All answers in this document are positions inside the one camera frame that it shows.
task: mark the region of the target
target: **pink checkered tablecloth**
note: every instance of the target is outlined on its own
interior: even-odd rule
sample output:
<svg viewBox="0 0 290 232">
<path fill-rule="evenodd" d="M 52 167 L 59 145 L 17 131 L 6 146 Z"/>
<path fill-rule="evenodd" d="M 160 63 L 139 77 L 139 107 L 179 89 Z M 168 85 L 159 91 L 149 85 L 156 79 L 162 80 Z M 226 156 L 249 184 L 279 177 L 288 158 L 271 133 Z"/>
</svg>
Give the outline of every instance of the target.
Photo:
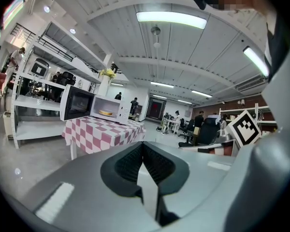
<svg viewBox="0 0 290 232">
<path fill-rule="evenodd" d="M 127 125 L 95 117 L 68 120 L 62 136 L 67 145 L 72 141 L 88 154 L 109 149 L 112 146 L 135 142 L 138 136 L 146 132 L 144 124 L 128 120 Z"/>
</svg>

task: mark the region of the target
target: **ceiling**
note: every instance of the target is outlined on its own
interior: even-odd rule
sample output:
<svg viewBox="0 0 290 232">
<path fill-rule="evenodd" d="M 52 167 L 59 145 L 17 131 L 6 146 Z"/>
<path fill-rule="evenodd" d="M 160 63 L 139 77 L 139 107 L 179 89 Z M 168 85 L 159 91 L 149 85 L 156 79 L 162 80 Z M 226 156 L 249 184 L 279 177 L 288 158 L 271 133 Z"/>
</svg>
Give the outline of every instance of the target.
<svg viewBox="0 0 290 232">
<path fill-rule="evenodd" d="M 202 105 L 251 95 L 265 87 L 246 92 L 235 89 L 235 85 L 260 74 L 243 54 L 250 46 L 263 57 L 266 23 L 255 11 L 226 12 L 210 7 L 201 11 L 192 0 L 55 1 L 86 32 L 87 40 L 100 48 L 101 58 L 109 56 L 131 82 L 149 87 L 152 94 Z M 166 22 L 139 23 L 136 13 L 144 11 L 194 15 L 206 19 L 207 24 L 205 29 L 198 29 Z M 156 36 L 150 32 L 155 25 L 161 29 L 158 52 L 153 46 Z M 150 81 L 175 87 L 157 87 Z"/>
<path fill-rule="evenodd" d="M 93 67 L 96 70 L 104 69 L 104 66 L 92 54 L 84 50 L 78 42 L 76 42 L 69 34 L 61 30 L 56 24 L 51 23 L 48 26 L 45 35 L 69 50 L 75 57 L 81 59 L 88 66 Z"/>
</svg>

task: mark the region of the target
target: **ceiling vent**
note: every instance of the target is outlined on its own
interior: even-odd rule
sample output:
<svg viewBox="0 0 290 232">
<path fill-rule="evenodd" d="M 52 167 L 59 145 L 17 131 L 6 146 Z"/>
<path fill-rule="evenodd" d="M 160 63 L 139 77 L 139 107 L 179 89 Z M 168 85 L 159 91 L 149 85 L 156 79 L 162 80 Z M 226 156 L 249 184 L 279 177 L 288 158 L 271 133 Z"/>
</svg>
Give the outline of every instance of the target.
<svg viewBox="0 0 290 232">
<path fill-rule="evenodd" d="M 235 88 L 237 89 L 237 91 L 242 92 L 242 91 L 254 88 L 254 87 L 258 87 L 258 86 L 263 85 L 265 83 L 266 83 L 266 80 L 265 80 L 264 76 L 258 75 L 256 77 L 250 78 L 249 80 L 247 80 L 239 85 L 236 85 Z"/>
</svg>

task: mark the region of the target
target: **railing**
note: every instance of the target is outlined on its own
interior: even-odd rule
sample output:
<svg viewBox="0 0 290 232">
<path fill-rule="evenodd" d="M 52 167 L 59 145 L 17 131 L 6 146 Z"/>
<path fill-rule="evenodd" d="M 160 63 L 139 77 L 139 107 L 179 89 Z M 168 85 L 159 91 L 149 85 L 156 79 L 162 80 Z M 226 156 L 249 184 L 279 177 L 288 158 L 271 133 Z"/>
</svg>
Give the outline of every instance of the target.
<svg viewBox="0 0 290 232">
<path fill-rule="evenodd" d="M 61 56 L 61 57 L 65 58 L 65 59 L 67 59 L 68 61 L 72 62 L 73 57 L 71 57 L 70 55 L 68 55 L 65 52 L 61 51 L 60 49 L 58 49 L 57 47 L 52 45 L 50 42 L 47 42 L 46 40 L 40 38 L 38 43 L 41 44 L 42 46 L 46 47 L 47 49 L 51 50 L 52 52 L 57 53 L 59 56 Z"/>
<path fill-rule="evenodd" d="M 33 40 L 35 33 L 31 32 L 27 28 L 23 27 L 22 25 L 16 23 L 11 35 L 23 40 L 24 42 L 31 43 Z"/>
<path fill-rule="evenodd" d="M 34 32 L 31 32 L 29 29 L 23 27 L 22 25 L 16 23 L 14 29 L 11 32 L 11 35 L 23 40 L 26 43 L 31 43 L 36 34 Z M 57 53 L 59 56 L 72 62 L 73 57 L 71 57 L 69 54 L 65 53 L 64 51 L 61 51 L 58 47 L 55 47 L 50 42 L 40 38 L 38 43 L 43 45 L 47 49 L 51 50 L 52 52 Z"/>
</svg>

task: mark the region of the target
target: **door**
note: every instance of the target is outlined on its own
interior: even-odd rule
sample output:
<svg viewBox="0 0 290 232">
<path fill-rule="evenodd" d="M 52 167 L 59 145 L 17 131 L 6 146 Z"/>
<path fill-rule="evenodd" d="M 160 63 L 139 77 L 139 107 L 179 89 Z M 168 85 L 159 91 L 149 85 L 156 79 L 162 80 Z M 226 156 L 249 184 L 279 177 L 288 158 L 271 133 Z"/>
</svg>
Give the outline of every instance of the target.
<svg viewBox="0 0 290 232">
<path fill-rule="evenodd" d="M 147 117 L 162 119 L 165 101 L 150 98 Z"/>
</svg>

